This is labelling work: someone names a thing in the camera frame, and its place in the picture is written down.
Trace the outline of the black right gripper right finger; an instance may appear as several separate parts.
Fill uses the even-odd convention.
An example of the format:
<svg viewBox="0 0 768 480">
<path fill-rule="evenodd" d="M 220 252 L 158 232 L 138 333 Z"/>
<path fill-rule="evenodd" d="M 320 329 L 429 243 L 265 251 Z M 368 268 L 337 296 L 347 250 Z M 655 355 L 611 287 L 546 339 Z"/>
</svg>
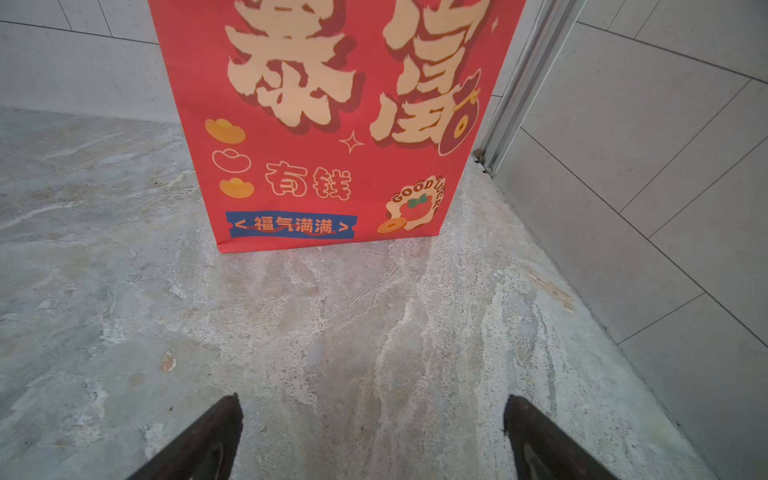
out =
<svg viewBox="0 0 768 480">
<path fill-rule="evenodd" d="M 503 432 L 518 479 L 605 479 L 617 477 L 528 399 L 510 395 Z"/>
</svg>

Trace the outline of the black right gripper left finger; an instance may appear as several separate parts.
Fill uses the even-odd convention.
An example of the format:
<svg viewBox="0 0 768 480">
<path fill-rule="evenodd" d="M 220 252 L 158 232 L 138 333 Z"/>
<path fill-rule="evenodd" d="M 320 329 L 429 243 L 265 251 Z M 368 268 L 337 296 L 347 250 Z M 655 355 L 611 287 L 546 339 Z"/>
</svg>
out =
<svg viewBox="0 0 768 480">
<path fill-rule="evenodd" d="M 223 396 L 128 479 L 229 479 L 242 431 L 238 395 Z"/>
</svg>

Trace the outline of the red paper gift bag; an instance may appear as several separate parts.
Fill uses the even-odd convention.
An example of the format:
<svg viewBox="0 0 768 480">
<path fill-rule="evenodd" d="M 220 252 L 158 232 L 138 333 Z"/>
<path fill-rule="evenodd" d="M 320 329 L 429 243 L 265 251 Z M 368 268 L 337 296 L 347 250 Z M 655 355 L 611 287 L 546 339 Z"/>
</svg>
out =
<svg viewBox="0 0 768 480">
<path fill-rule="evenodd" d="M 438 235 L 520 1 L 153 1 L 218 249 Z"/>
</svg>

